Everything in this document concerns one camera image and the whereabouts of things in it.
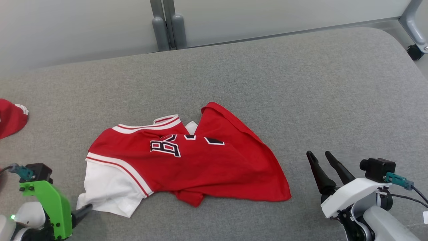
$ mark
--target jersey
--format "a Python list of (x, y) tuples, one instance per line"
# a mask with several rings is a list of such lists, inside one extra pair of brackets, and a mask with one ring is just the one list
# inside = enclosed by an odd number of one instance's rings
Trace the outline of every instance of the jersey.
[[(269, 147), (214, 102), (202, 108), (197, 126), (184, 126), (171, 115), (150, 126), (107, 129), (89, 148), (86, 161), (86, 193), (77, 207), (92, 203), (95, 210), (126, 217), (143, 198), (163, 191), (195, 207), (205, 195), (273, 202), (291, 198)], [(115, 171), (103, 174), (92, 164)]]

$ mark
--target metal frame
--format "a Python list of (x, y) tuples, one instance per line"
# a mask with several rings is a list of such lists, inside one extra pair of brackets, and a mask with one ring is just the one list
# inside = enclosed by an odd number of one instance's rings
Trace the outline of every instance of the metal frame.
[(419, 50), (425, 54), (428, 54), (428, 44), (426, 38), (423, 36), (421, 31), (416, 26), (416, 10), (421, 5), (422, 0), (411, 0), (403, 15), (398, 19), (400, 24), (406, 30), (410, 38), (418, 46)]
[[(186, 32), (184, 29), (184, 18), (180, 14), (175, 13), (174, 0), (150, 0), (153, 9), (153, 29), (155, 30), (156, 41), (158, 43), (159, 51), (171, 50), (171, 48), (175, 49), (184, 49), (187, 48), (187, 40), (186, 40)], [(428, 43), (426, 38), (423, 36), (421, 31), (416, 26), (415, 14), (422, 3), (422, 0), (411, 0), (409, 5), (407, 6), (404, 13), (398, 18), (400, 24), (403, 26), (404, 30), (408, 33), (410, 38), (415, 42), (418, 46), (419, 50), (422, 53), (428, 54)], [(377, 21), (385, 21), (385, 19), (373, 20), (369, 22), (377, 22)], [(353, 26), (361, 23), (353, 23), (353, 24), (344, 24), (339, 26), (331, 26), (331, 27), (322, 27), (319, 29), (312, 30), (304, 30), (297, 31), (292, 33), (283, 33), (276, 34), (272, 36), (263, 36), (260, 38), (271, 38), (273, 36), (285, 36), (297, 33), (305, 33), (305, 32), (313, 32), (317, 30), (345, 27), (345, 25)], [(237, 40), (233, 42), (243, 42), (253, 39), (243, 39)]]

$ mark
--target fabric surface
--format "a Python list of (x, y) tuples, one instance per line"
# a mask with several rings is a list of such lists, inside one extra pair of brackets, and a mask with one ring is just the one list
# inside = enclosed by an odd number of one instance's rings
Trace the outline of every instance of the fabric surface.
[(25, 106), (0, 99), (0, 139), (21, 130), (27, 119), (28, 109)]
[[(217, 102), (271, 148), (290, 184), (286, 202), (207, 197), (194, 208), (156, 193), (132, 218), (92, 212), (71, 241), (319, 240), (344, 241), (325, 219), (305, 153), (311, 150), (336, 183), (325, 151), (356, 177), (362, 159), (396, 162), (396, 173), (428, 194), (428, 83), (387, 33), (350, 28), (228, 45), (74, 63), (1, 78), (0, 97), (25, 105), (25, 128), (0, 140), (0, 164), (44, 162), (72, 207), (84, 192), (89, 146), (117, 123), (139, 126), (177, 113), (199, 122)], [(0, 182), (0, 211), (30, 200), (18, 176)], [(418, 198), (401, 187), (392, 193)], [(422, 240), (424, 207), (394, 198), (390, 213)]]

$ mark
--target white shirt sleeve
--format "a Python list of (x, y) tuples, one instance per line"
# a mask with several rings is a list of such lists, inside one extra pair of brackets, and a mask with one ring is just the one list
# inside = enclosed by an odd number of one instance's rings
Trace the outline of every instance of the white shirt sleeve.
[(143, 199), (139, 187), (121, 170), (91, 161), (86, 164), (84, 186), (76, 209), (90, 203), (93, 210), (131, 217)]

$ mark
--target cable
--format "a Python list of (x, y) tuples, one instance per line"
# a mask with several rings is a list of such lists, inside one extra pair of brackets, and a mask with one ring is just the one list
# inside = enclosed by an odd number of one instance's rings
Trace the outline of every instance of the cable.
[(0, 175), (7, 169), (11, 169), (13, 166), (7, 166), (0, 171)]
[(417, 200), (417, 199), (414, 199), (414, 198), (408, 197), (408, 196), (401, 196), (401, 195), (398, 195), (398, 194), (392, 194), (392, 193), (388, 193), (387, 195), (389, 195), (389, 196), (393, 196), (393, 197), (398, 197), (398, 198), (404, 198), (404, 199), (412, 200), (412, 201), (418, 202), (418, 203), (420, 203), (420, 204), (424, 205), (426, 208), (428, 208), (428, 205), (427, 205), (427, 204), (425, 204), (425, 203), (423, 203), (423, 202), (421, 202), (421, 201), (419, 201), (419, 200)]
[(417, 192), (418, 194), (419, 194), (419, 196), (421, 196), (422, 197), (422, 199), (426, 202), (426, 203), (428, 203), (428, 199), (417, 189), (417, 188), (415, 188), (413, 185), (411, 186), (411, 188), (413, 189), (413, 190), (415, 190), (415, 192)]

